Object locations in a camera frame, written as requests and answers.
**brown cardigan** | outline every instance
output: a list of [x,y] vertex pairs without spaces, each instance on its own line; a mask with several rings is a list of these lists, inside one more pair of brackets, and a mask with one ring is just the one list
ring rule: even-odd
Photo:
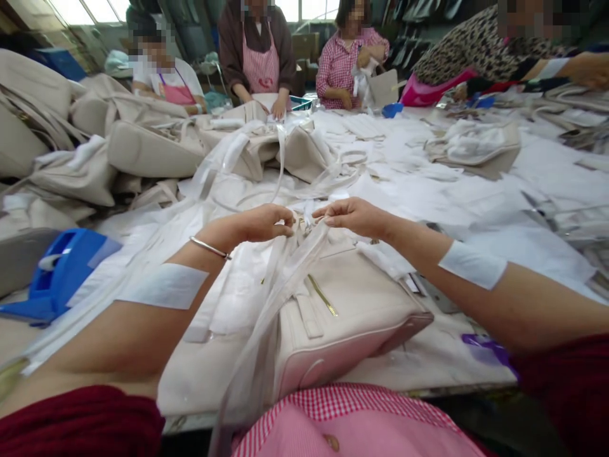
[[[271,48],[271,38],[264,22],[262,34],[259,34],[254,19],[247,14],[243,16],[241,1],[227,0],[218,21],[220,64],[231,89],[235,84],[241,83],[250,91],[249,81],[243,73],[243,27],[246,31],[247,45],[253,51],[267,52]],[[291,91],[292,81],[296,76],[292,35],[280,8],[270,6],[266,20],[271,26],[273,40],[279,55],[279,87]]]

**wrist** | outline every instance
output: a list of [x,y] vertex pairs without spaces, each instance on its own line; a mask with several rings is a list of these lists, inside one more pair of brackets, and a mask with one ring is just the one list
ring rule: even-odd
[[410,236],[413,230],[420,227],[416,222],[400,218],[391,213],[385,213],[378,220],[380,221],[378,239],[391,246],[394,246],[400,237]]
[[243,242],[241,230],[227,218],[212,221],[197,233],[196,238],[219,251],[230,254]]

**white shirt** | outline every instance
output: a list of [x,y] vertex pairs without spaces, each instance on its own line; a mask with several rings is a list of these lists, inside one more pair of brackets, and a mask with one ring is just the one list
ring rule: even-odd
[[[203,96],[203,89],[201,88],[201,83],[197,78],[197,74],[193,68],[182,59],[176,58],[176,68],[172,72],[169,70],[163,70],[162,75],[166,85],[173,87],[184,87],[184,83],[186,83],[188,89],[190,89],[190,93],[193,96]],[[154,91],[155,94],[159,96],[163,93],[161,91],[163,81],[160,78],[157,70],[154,68],[154,65],[149,63],[146,56],[140,56],[136,62],[133,68],[133,81],[146,84]]]

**blue container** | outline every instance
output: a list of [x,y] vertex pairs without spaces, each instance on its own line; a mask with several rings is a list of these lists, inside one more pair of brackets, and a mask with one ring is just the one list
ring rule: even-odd
[[313,100],[307,100],[306,98],[294,95],[290,95],[290,101],[292,102],[292,111],[305,111],[313,106]]
[[45,48],[32,51],[29,57],[72,81],[82,81],[87,73],[70,51],[63,48]]
[[84,280],[106,257],[122,246],[99,233],[74,228],[57,238],[45,258],[55,258],[52,270],[38,268],[29,300],[0,307],[0,314],[45,326],[65,313],[68,302]]
[[383,117],[393,119],[396,114],[402,111],[404,111],[404,105],[401,103],[392,103],[391,105],[387,105],[385,108],[383,108]]

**gold zipper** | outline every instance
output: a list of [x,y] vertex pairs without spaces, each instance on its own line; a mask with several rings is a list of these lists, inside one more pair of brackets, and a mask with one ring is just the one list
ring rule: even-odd
[[330,310],[330,313],[334,317],[338,317],[338,313],[336,312],[334,307],[330,304],[330,301],[325,297],[324,293],[322,292],[322,290],[319,287],[319,284],[317,284],[317,281],[311,275],[309,275],[308,278],[309,278],[309,281],[311,281],[311,284],[313,285],[313,289],[315,289],[315,292],[317,292],[317,295],[319,295],[319,298],[322,299],[325,306]]

